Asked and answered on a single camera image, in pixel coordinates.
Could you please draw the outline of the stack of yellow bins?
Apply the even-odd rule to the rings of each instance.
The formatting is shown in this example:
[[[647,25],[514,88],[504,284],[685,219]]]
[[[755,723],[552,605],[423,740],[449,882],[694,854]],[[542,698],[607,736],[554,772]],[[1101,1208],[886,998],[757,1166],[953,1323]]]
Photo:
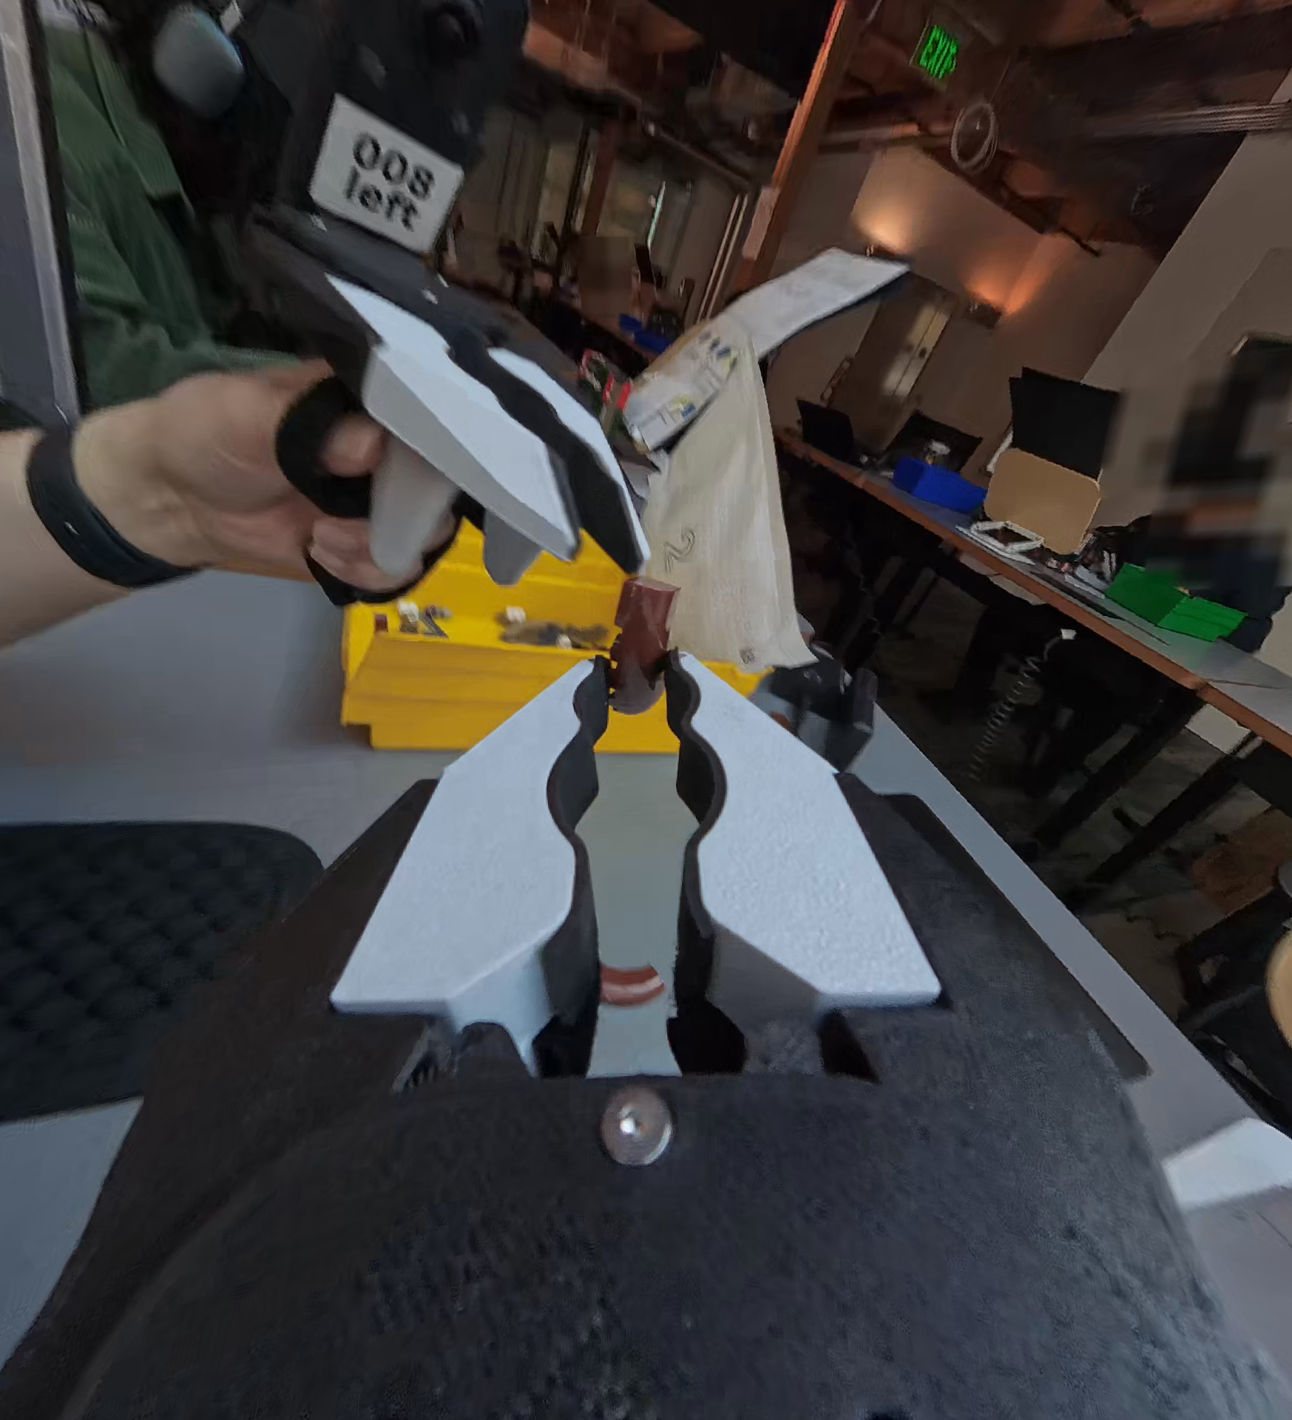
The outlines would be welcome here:
[[[493,616],[520,607],[533,618],[580,626],[615,624],[628,578],[594,540],[575,563],[548,554],[512,588],[484,567],[485,538],[463,523],[442,561],[409,597],[457,616]],[[474,645],[402,635],[394,603],[352,605],[343,622],[345,692],[341,721],[368,732],[379,751],[468,751],[567,671],[607,652]]]

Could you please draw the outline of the black power adapter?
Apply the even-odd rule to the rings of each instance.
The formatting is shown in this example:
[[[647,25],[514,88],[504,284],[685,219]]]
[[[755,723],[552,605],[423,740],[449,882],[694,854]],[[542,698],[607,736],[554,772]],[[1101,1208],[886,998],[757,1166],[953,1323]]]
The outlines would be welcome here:
[[[879,675],[850,671],[831,654],[808,666],[780,668],[765,690],[782,702],[776,721],[835,772],[850,772],[869,748],[879,713]]]

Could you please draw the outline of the person's green sweater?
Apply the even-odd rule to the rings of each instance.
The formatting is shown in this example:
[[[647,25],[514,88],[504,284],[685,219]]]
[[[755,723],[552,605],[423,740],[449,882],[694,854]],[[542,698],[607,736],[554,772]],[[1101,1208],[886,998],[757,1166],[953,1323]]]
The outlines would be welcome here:
[[[295,362],[246,305],[231,234],[195,210],[98,4],[43,4],[88,411],[204,373]]]

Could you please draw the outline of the long wooden workbench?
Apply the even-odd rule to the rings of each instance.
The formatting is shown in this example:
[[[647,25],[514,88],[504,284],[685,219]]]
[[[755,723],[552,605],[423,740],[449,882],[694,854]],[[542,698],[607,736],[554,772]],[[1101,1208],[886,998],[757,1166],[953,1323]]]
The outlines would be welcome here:
[[[1292,677],[1226,643],[1207,645],[1177,633],[1160,633],[1120,609],[1076,599],[1071,582],[1055,586],[1035,565],[1006,559],[974,540],[966,516],[926,504],[896,489],[883,476],[816,451],[797,430],[776,428],[776,440],[782,455],[829,472],[917,527],[922,537],[919,563],[938,561],[936,550],[947,550],[940,559],[945,575],[985,571],[991,582],[1008,588],[1010,595],[1033,597],[1063,613],[1292,759]]]

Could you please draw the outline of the pile of small brick parts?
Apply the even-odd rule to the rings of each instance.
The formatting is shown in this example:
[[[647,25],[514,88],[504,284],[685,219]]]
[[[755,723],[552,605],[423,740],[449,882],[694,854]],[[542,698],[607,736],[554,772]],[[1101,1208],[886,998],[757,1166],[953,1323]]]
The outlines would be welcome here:
[[[457,616],[444,605],[419,603],[402,597],[394,603],[402,635],[474,645],[504,643],[510,647],[563,649],[577,652],[607,652],[615,641],[611,628],[601,624],[571,624],[541,620],[525,609],[508,607],[493,616]]]

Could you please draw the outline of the blue plastic bin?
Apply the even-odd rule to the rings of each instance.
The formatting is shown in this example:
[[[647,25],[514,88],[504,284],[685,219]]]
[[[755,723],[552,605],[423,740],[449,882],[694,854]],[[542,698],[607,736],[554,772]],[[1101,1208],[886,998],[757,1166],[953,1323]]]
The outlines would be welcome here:
[[[896,489],[955,514],[974,516],[983,510],[987,489],[976,485],[955,470],[930,464],[921,457],[898,460],[892,479]]]

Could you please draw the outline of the person's left hand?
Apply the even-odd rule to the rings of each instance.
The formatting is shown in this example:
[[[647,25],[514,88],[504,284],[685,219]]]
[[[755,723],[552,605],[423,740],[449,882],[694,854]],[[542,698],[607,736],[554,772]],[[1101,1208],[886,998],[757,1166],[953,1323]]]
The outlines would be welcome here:
[[[311,580],[316,563],[366,592],[413,588],[453,544],[453,514],[411,571],[390,576],[368,523],[318,510],[278,462],[286,417],[330,375],[322,362],[210,373],[96,413],[73,443],[81,489],[138,552],[181,569]]]

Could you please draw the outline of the grey metal post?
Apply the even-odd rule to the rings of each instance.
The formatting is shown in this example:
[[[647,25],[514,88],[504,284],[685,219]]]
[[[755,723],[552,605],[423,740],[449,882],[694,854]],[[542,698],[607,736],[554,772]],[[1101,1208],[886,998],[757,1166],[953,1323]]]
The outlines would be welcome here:
[[[88,394],[47,31],[0,2],[0,417],[75,424]]]

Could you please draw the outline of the green plastic bin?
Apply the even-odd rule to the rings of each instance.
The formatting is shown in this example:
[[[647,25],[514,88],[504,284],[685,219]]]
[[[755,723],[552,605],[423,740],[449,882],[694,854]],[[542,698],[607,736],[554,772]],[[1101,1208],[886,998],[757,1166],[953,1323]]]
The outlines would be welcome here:
[[[1247,614],[1242,611],[1185,594],[1154,622],[1154,628],[1202,643],[1219,643],[1238,632],[1245,620]]]
[[[1150,626],[1164,626],[1190,594],[1169,576],[1135,563],[1124,563],[1105,592],[1107,601]]]

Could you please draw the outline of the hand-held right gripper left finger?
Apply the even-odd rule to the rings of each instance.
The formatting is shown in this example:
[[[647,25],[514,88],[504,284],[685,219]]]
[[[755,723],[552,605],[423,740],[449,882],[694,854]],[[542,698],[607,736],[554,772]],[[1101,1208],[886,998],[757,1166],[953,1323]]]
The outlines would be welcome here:
[[[599,797],[609,664],[584,662],[432,784],[333,987],[339,1014],[503,1027],[533,1074],[586,1074],[599,921],[579,835]]]

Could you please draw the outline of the grey desk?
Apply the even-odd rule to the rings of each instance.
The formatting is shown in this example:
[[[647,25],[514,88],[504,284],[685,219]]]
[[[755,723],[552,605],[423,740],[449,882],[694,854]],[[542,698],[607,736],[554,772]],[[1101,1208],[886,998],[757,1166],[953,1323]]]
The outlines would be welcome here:
[[[371,751],[339,725],[339,622],[318,590],[212,575],[0,654],[0,824],[235,822],[335,862],[446,755]],[[1149,1063],[1131,1086],[1206,1266],[1292,1396],[1292,1143],[1063,907],[919,736],[881,715],[858,772],[928,803]],[[0,1367],[60,1278],[136,1103],[0,1126]]]

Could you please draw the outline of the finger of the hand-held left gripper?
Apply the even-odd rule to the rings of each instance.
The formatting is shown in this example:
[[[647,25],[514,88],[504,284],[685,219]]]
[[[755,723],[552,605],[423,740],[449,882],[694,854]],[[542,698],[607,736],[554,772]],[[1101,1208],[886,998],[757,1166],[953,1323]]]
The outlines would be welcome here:
[[[525,514],[499,519],[560,559],[577,559],[592,538],[624,575],[643,575],[651,550],[637,500],[567,356],[523,318],[484,301],[459,301],[442,333],[453,364],[508,421],[512,453],[489,460],[497,487],[506,489],[508,474],[527,470],[533,455],[548,468],[552,495],[518,495],[548,529],[529,531]]]
[[[552,495],[542,455],[533,455],[527,470],[510,472],[506,489],[497,487],[489,460],[512,453],[508,421],[453,364],[446,337],[377,293],[337,276],[330,282],[371,333],[362,403],[389,434],[371,481],[373,561],[421,563],[463,495],[497,519],[525,514],[529,531],[546,531],[548,523],[518,502],[522,493]],[[531,557],[552,554],[523,540]]]

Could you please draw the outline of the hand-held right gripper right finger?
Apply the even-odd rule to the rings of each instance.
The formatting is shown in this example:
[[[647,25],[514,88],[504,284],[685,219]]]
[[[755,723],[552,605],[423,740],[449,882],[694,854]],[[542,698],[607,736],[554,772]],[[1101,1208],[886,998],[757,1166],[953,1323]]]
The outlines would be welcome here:
[[[691,654],[666,670],[689,841],[679,1016],[930,1008],[941,983],[839,772]]]

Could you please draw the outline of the black wristband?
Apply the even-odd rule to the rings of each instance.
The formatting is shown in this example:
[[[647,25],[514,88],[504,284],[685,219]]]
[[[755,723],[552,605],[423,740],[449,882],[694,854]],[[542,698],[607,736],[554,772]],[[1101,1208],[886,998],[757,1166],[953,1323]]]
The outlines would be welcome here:
[[[47,430],[26,466],[26,489],[35,518],[69,561],[94,580],[142,592],[197,576],[132,546],[88,498],[75,472],[75,430]]]

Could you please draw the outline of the printed instruction sheet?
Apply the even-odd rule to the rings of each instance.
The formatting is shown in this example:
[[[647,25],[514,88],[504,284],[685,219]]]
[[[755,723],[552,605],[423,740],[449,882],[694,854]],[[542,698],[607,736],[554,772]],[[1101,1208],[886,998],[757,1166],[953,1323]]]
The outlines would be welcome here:
[[[723,314],[734,346],[769,358],[795,337],[865,306],[913,274],[905,261],[829,249],[738,297]]]

